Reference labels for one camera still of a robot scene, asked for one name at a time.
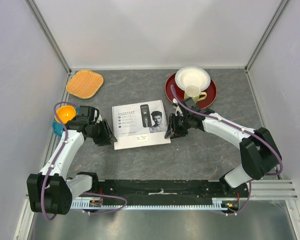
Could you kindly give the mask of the white cardboard box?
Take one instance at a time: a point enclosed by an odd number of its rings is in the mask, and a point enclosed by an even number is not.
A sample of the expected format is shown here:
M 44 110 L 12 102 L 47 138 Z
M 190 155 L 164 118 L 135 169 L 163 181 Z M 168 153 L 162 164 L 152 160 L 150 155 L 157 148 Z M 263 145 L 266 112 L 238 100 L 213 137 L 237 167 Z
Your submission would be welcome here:
M 161 100 L 118 105 L 112 107 L 113 133 L 117 139 L 115 150 L 164 145 L 168 129 Z

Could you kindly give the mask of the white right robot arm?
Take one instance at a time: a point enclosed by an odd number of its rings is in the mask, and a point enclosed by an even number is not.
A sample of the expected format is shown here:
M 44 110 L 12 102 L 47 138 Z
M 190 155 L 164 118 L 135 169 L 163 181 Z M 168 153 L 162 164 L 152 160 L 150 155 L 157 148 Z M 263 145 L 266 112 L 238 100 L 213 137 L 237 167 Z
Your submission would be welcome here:
M 234 145 L 240 151 L 241 163 L 221 177 L 219 191 L 225 197 L 232 196 L 243 183 L 260 180 L 279 166 L 283 170 L 281 154 L 268 129 L 241 126 L 207 108 L 201 111 L 192 98 L 173 99 L 175 113 L 169 116 L 165 138 L 184 137 L 189 129 L 197 129 L 216 135 Z

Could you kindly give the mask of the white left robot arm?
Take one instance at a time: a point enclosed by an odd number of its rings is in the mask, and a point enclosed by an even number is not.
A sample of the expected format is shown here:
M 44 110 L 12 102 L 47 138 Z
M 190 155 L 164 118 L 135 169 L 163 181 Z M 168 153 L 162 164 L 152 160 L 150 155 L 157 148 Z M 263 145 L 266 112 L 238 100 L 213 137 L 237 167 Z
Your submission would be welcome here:
M 66 215 L 72 201 L 82 194 L 96 196 L 100 191 L 98 175 L 95 172 L 79 172 L 67 179 L 72 161 L 86 139 L 92 139 L 97 146 L 117 142 L 107 120 L 93 106 L 64 105 L 54 108 L 54 121 L 59 124 L 60 141 L 45 166 L 37 174 L 30 174 L 26 185 L 29 205 L 33 212 Z

